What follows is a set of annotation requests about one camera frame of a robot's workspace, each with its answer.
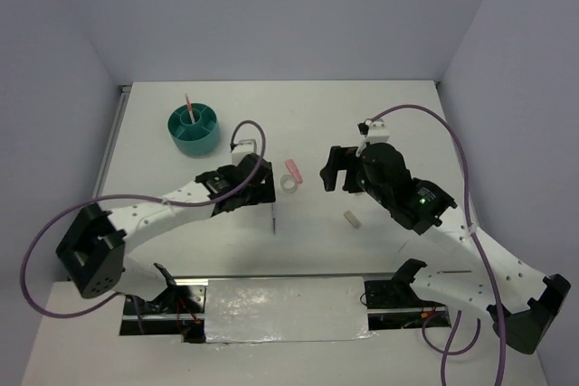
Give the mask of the silver white pen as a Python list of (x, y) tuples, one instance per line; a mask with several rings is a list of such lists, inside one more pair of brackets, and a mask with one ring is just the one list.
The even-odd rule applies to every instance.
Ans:
[(271, 204), (271, 229), (272, 233), (276, 234), (276, 203)]

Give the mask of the pink pen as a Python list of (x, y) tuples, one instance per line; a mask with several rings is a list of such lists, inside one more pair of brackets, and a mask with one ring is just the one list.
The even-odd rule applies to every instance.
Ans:
[(193, 104), (188, 96), (188, 94), (185, 94), (185, 103), (186, 103), (186, 107), (187, 107), (187, 111), (191, 120), (191, 124), (194, 125), (196, 123), (196, 118), (195, 118), (195, 112), (194, 112), (194, 108), (193, 108)]

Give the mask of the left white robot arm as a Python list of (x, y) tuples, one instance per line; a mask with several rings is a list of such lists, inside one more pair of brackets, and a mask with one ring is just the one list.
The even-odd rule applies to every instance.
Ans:
[(82, 207), (56, 254), (81, 297), (93, 299), (116, 291), (165, 313), (176, 304), (174, 277), (160, 263), (143, 264), (129, 253), (193, 221), (275, 201), (271, 163), (250, 153), (236, 165), (199, 174), (161, 202), (111, 210), (96, 203)]

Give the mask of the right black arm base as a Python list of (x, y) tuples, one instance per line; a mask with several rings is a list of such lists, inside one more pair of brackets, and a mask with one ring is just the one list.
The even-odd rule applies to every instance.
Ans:
[(421, 329), (428, 318), (438, 313), (426, 327), (450, 327), (447, 306), (400, 292), (386, 279), (366, 280), (360, 302), (367, 310), (370, 331)]

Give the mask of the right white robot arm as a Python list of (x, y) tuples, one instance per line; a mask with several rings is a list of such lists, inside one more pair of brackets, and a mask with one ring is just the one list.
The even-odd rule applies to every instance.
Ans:
[(394, 274), (400, 304), (430, 299), (479, 313), (494, 328), (503, 315), (507, 346), (523, 354), (536, 351), (569, 293), (566, 278), (530, 267), (484, 230), (468, 228), (456, 201), (437, 184), (413, 177), (389, 144), (363, 151), (331, 147), (320, 171), (326, 191), (335, 190), (339, 172), (346, 174), (344, 191), (367, 193), (396, 223), (460, 263), (460, 272), (445, 273), (423, 259), (406, 260)]

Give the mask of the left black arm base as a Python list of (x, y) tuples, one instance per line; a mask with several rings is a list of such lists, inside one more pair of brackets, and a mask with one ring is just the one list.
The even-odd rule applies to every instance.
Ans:
[(176, 292), (167, 289), (154, 302), (126, 296), (120, 336), (173, 336), (183, 343), (206, 342), (205, 302), (207, 285), (181, 285)]

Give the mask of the beige eraser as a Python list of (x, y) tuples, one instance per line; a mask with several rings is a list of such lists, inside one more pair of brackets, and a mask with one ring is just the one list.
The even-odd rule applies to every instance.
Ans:
[(362, 226), (361, 221), (350, 210), (344, 212), (343, 216), (353, 228), (359, 229)]

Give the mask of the clear tape roll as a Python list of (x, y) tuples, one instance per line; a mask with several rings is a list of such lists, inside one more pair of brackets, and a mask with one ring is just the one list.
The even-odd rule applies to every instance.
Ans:
[(284, 174), (280, 178), (280, 188), (284, 193), (292, 194), (299, 189), (299, 183), (291, 174)]

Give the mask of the teal round divided organizer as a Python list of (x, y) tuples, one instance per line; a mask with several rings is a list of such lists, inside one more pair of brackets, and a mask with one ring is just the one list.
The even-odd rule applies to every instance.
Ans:
[(219, 145), (221, 131), (214, 110), (202, 103), (192, 105), (195, 122), (187, 105), (177, 108), (167, 121), (167, 130), (177, 149), (189, 157), (212, 153)]

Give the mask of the silver foil sheet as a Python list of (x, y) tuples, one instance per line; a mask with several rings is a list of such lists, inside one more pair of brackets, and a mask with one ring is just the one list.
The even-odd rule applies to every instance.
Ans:
[(209, 343), (337, 342), (371, 336), (359, 298), (364, 280), (265, 278), (213, 280), (207, 286)]

